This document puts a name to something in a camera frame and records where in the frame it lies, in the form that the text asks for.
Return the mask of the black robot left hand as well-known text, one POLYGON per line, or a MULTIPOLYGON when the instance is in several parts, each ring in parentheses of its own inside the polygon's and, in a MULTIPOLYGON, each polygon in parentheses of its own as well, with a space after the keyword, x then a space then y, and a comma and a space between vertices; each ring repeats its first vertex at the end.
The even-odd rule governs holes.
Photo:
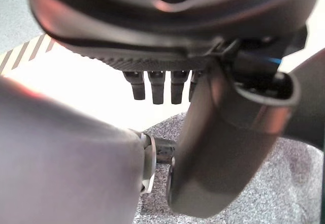
POLYGON ((171 159, 168 205, 210 217, 249 183, 281 136, 324 148, 324 51, 293 71, 316 0, 29 0, 40 27, 123 72, 134 98, 190 108, 171 159))

